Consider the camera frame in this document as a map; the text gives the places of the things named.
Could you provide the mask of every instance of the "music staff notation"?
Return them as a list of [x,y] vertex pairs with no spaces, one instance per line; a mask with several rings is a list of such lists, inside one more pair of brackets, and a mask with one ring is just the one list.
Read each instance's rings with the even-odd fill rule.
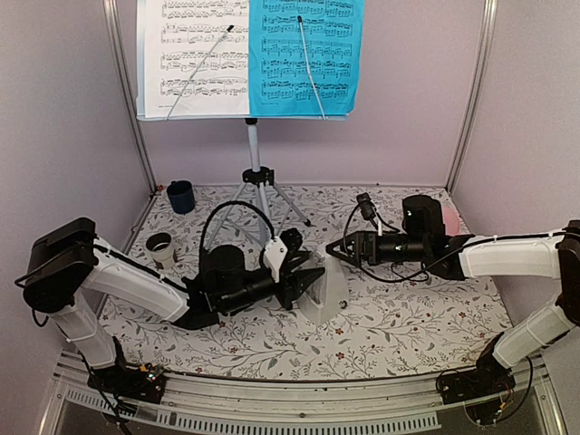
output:
[[[345,23],[336,23],[326,19],[311,20],[304,19],[304,32],[306,34],[324,34],[327,37],[337,36],[346,38],[353,36],[353,25]],[[279,34],[282,32],[300,32],[300,27],[295,17],[263,17],[262,30],[270,34]]]
[[[187,80],[162,79],[160,83],[160,95],[179,95]],[[182,98],[195,96],[212,97],[221,95],[226,97],[237,97],[247,93],[247,79],[242,77],[213,77],[211,79],[196,79],[189,82],[188,87],[183,92]]]
[[[334,58],[350,58],[353,55],[353,45],[351,43],[335,43],[329,41],[307,41],[308,54],[315,60],[319,56],[330,56]],[[262,39],[262,53],[297,54],[301,58],[305,55],[305,50],[300,39]]]
[[[207,51],[164,53],[161,56],[161,69],[193,71],[198,67],[198,63],[203,62],[207,54]],[[247,69],[247,53],[225,52],[210,54],[198,71],[240,71],[245,69]]]
[[[351,64],[348,62],[310,62],[310,68],[314,77],[322,77],[323,80],[327,78],[340,79],[341,77],[351,76]],[[262,74],[267,79],[278,79],[284,76],[304,75],[308,77],[308,70],[306,69],[306,62],[302,61],[262,61]]]
[[262,0],[269,13],[294,12],[299,15],[325,14],[327,18],[349,18],[353,16],[354,5],[348,0]]
[[161,16],[173,18],[208,18],[210,16],[249,16],[249,0],[166,1]]
[[[345,98],[348,96],[350,87],[347,84],[316,84],[318,94],[322,99]],[[290,100],[297,101],[312,100],[315,98],[314,90],[310,82],[263,82],[262,95],[268,100]]]
[[[227,30],[227,25],[209,24],[165,24],[161,29],[161,42],[163,44],[174,43],[207,43],[216,42]],[[224,42],[246,43],[249,29],[236,26],[223,38]]]

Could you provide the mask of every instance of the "floral pattern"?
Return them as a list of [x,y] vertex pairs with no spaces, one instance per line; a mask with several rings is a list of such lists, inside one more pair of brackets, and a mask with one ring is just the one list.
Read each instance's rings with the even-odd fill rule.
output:
[[[130,255],[153,266],[144,251],[146,239],[169,232],[178,245],[179,262],[167,275],[179,280],[197,272],[201,228],[211,210],[228,200],[235,188],[196,188],[197,205],[186,216],[175,215],[165,193],[150,212]],[[342,236],[355,196],[368,191],[382,215],[401,223],[401,201],[417,193],[430,195],[453,208],[439,188],[318,188],[284,187],[311,219],[305,227],[294,213],[285,227],[297,227],[311,250]],[[249,192],[244,200],[251,200]],[[269,191],[273,221],[284,219],[285,204]],[[257,236],[257,221],[249,210],[235,208],[232,220]],[[365,223],[356,218],[352,230]],[[256,266],[259,246],[226,224],[217,244],[233,243],[246,253],[246,265]],[[458,368],[474,363],[488,339],[511,324],[498,290],[490,279],[450,282],[430,276],[426,282],[397,285],[372,281],[344,265],[350,301],[334,319],[321,326],[299,312],[281,309],[270,298],[220,324],[185,331],[164,324],[153,313],[110,297],[101,322],[121,341],[135,363],[161,363],[167,369],[233,378],[296,381],[393,377]],[[379,276],[400,275],[418,265],[378,266]]]

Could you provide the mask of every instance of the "sheet music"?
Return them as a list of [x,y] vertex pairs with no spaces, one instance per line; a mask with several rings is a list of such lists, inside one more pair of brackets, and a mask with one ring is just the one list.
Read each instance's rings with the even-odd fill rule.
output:
[[302,16],[314,84],[326,115],[353,110],[364,0],[252,0],[252,116],[321,116],[297,20]]
[[201,64],[171,118],[248,116],[249,0],[147,0],[143,7],[146,117],[167,117],[191,73],[230,25],[234,28]]

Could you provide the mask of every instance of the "white robotic arm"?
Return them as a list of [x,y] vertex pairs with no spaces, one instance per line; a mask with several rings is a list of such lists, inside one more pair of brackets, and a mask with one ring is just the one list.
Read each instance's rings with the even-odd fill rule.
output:
[[[381,218],[369,195],[359,195],[357,203],[365,220]],[[398,283],[420,272],[386,279],[364,269],[363,263],[422,262],[423,271],[459,281],[478,276],[545,276],[559,280],[562,287],[561,295],[488,343],[474,371],[443,374],[438,388],[445,387],[441,393],[446,403],[504,390],[513,383],[512,367],[580,324],[580,221],[537,235],[449,237],[439,201],[415,195],[405,198],[402,208],[406,233],[356,231],[328,245],[328,254],[384,283]]]
[[[493,237],[473,237],[469,244],[490,238]],[[551,236],[487,242],[463,249],[459,261],[465,277],[545,276],[559,280],[557,247],[563,240],[563,236]],[[502,334],[493,351],[498,363],[506,369],[514,367],[576,327],[557,300],[554,297],[524,322]]]
[[237,247],[219,246],[202,253],[195,279],[184,278],[184,285],[178,285],[114,249],[97,237],[94,222],[80,218],[34,243],[29,273],[16,283],[25,281],[24,300],[47,314],[81,351],[92,371],[92,387],[159,402],[164,388],[159,370],[128,368],[121,345],[106,333],[79,290],[113,295],[178,327],[200,329],[218,324],[220,314],[233,315],[270,295],[292,309],[293,301],[324,274],[322,267],[295,270],[310,255],[299,251],[301,245],[298,231],[286,230],[268,242],[263,266],[254,271],[245,269]]

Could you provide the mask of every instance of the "blue sheet music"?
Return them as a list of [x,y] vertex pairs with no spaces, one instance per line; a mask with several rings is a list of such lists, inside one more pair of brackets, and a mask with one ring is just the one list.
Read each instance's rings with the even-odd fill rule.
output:
[[299,15],[324,113],[344,116],[354,109],[364,0],[252,0],[249,26],[252,116],[322,115],[306,69]]

